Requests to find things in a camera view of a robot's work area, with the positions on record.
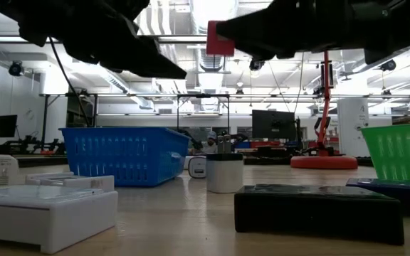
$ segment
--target white container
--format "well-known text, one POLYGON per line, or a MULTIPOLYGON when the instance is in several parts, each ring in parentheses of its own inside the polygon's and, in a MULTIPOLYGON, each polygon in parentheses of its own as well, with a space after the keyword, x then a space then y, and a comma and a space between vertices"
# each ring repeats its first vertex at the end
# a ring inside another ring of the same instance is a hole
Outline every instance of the white container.
POLYGON ((0 188, 0 240, 53 254, 115 225, 116 191, 64 186, 0 188))
POLYGON ((206 189, 214 193, 235 193, 243 187, 242 154, 207 154, 206 189))

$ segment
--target black box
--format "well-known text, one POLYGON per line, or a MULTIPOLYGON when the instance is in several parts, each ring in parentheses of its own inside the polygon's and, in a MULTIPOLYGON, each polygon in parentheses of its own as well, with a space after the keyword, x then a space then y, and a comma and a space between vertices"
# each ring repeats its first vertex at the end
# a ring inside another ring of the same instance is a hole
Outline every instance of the black box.
POLYGON ((365 188, 401 202, 401 211, 410 216, 410 181, 385 181, 377 178, 350 178, 346 186, 365 188))
POLYGON ((244 186, 235 194, 237 232, 321 235, 404 244, 397 199, 344 186, 244 186))

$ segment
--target white tray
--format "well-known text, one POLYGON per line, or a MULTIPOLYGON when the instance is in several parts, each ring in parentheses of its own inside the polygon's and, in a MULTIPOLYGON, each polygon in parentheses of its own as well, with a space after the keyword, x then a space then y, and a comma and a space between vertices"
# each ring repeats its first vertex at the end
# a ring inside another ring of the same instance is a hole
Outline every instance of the white tray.
POLYGON ((117 192, 63 186, 0 188, 0 240, 53 254, 115 225, 117 192))

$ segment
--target red block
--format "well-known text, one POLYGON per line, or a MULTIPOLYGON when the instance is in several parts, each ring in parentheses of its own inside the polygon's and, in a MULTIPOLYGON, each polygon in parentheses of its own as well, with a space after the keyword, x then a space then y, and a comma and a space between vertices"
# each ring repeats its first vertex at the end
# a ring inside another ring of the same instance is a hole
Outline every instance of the red block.
POLYGON ((206 54, 233 56, 235 54, 235 42, 222 36, 218 36, 216 33, 216 24, 218 22, 219 21, 208 22, 208 31, 206 34, 206 54))

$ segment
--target red round base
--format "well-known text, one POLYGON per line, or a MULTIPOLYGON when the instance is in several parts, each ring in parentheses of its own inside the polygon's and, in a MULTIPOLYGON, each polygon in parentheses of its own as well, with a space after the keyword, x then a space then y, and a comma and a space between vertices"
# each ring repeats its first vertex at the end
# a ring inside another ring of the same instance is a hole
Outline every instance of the red round base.
POLYGON ((351 156, 295 156, 290 167, 299 169, 358 169, 357 159, 351 156))

